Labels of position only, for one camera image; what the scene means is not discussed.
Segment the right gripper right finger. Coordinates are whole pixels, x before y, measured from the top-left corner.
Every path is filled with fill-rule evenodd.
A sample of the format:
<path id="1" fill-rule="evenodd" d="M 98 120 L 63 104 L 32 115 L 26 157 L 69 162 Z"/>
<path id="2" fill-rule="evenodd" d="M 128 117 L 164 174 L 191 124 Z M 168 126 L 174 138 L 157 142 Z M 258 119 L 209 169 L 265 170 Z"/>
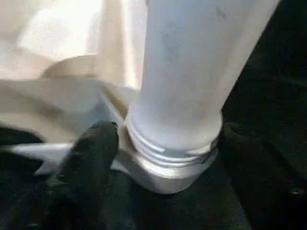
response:
<path id="1" fill-rule="evenodd" d="M 307 228 L 307 181 L 270 141 L 246 126 L 225 123 L 218 147 L 252 229 Z"/>

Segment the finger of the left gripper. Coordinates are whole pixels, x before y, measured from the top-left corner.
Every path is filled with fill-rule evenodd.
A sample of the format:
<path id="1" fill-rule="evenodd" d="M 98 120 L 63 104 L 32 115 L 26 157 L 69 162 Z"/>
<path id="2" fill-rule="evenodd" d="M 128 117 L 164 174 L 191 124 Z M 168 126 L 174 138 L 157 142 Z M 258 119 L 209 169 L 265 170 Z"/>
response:
<path id="1" fill-rule="evenodd" d="M 0 128 L 0 145 L 19 145 L 19 144 L 32 144 L 44 143 L 39 136 L 24 130 L 12 129 L 9 127 Z"/>

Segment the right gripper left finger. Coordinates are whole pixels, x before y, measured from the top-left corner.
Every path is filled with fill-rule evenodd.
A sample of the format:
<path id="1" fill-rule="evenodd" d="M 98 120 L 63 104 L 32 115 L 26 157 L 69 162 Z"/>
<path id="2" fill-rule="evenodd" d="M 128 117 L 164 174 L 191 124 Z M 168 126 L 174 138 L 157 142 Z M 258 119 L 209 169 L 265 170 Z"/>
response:
<path id="1" fill-rule="evenodd" d="M 85 131 L 45 182 L 31 210 L 33 230 L 99 230 L 100 209 L 118 152 L 114 122 L 98 122 Z"/>

